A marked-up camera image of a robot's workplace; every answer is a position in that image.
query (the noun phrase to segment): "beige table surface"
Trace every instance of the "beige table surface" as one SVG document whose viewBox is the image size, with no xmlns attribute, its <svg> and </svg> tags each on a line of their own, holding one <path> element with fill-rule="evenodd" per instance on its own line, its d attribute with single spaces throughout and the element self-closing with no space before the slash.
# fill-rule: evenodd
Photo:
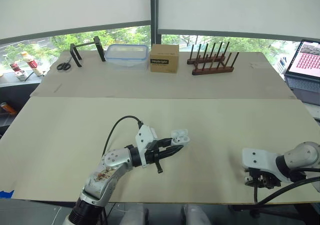
<svg viewBox="0 0 320 225">
<path fill-rule="evenodd" d="M 128 99 L 31 97 L 0 140 L 0 191 L 14 199 L 76 201 L 98 165 L 113 124 L 135 115 L 159 138 L 188 129 L 191 142 L 172 157 L 136 167 L 111 202 L 252 203 L 244 185 L 242 149 L 284 153 L 304 141 L 320 143 L 320 128 L 293 99 Z M 132 119 L 115 129 L 109 149 L 135 144 Z M 276 191 L 259 189 L 259 200 Z M 320 201 L 307 184 L 273 203 Z"/>
<path fill-rule="evenodd" d="M 113 69 L 97 51 L 80 51 L 83 67 L 57 71 L 70 57 L 63 52 L 32 97 L 96 97 L 145 99 L 296 99 L 261 52 L 241 52 L 234 71 L 192 75 L 189 52 L 179 53 L 177 73 Z"/>
</svg>

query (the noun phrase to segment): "roller shade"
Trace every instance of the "roller shade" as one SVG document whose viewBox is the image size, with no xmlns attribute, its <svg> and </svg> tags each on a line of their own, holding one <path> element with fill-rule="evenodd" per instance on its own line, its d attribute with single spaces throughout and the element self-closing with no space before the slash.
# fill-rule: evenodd
<svg viewBox="0 0 320 225">
<path fill-rule="evenodd" d="M 150 0 L 0 0 L 0 40 L 150 20 Z"/>
<path fill-rule="evenodd" d="M 320 39 L 320 0 L 158 1 L 160 34 L 215 31 L 218 35 L 226 32 Z"/>
</svg>

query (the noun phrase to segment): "floor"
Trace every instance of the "floor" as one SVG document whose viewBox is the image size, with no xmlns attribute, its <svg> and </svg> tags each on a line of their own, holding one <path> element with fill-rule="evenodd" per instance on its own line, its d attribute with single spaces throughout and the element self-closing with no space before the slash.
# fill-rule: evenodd
<svg viewBox="0 0 320 225">
<path fill-rule="evenodd" d="M 113 206 L 106 206 L 108 213 Z M 136 203 L 116 203 L 108 217 L 109 225 L 118 225 L 121 218 Z M 248 211 L 230 211 L 227 205 L 200 204 L 212 225 L 303 225 L 304 222 L 289 218 L 261 214 L 259 218 L 252 218 Z M 150 225 L 180 225 L 182 204 L 144 204 L 149 209 Z M 277 210 L 295 212 L 292 205 L 285 205 Z M 0 199 L 1 225 L 61 225 L 71 208 L 49 205 L 45 203 Z"/>
</svg>

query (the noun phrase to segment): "scissors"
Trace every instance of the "scissors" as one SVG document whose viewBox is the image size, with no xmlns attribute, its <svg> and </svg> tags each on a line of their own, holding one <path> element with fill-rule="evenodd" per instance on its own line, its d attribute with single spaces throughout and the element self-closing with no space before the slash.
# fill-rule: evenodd
<svg viewBox="0 0 320 225">
<path fill-rule="evenodd" d="M 60 63 L 58 66 L 56 66 L 56 69 L 58 71 L 61 71 L 61 70 L 67 71 L 68 69 L 71 68 L 71 65 L 69 63 L 70 61 L 71 61 L 71 57 L 67 62 Z"/>
</svg>

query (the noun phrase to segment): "bottle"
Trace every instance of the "bottle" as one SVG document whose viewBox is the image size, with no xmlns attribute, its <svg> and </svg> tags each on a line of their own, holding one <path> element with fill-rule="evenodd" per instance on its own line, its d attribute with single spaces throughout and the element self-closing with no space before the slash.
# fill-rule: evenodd
<svg viewBox="0 0 320 225">
<path fill-rule="evenodd" d="M 13 71 L 18 72 L 20 71 L 19 65 L 14 61 L 13 63 L 10 64 L 10 67 L 12 68 Z"/>
<path fill-rule="evenodd" d="M 33 56 L 28 54 L 26 51 L 23 51 L 21 55 L 23 56 L 23 61 L 25 61 L 29 65 L 29 67 L 32 68 L 32 70 L 37 76 L 41 76 L 44 74 L 41 70 L 38 69 L 38 64 L 34 60 Z"/>
<path fill-rule="evenodd" d="M 0 104 L 0 107 L 5 110 L 6 112 L 8 112 L 10 115 L 16 115 L 17 114 L 17 111 L 14 110 L 8 103 L 6 102 L 2 102 Z"/>
</svg>

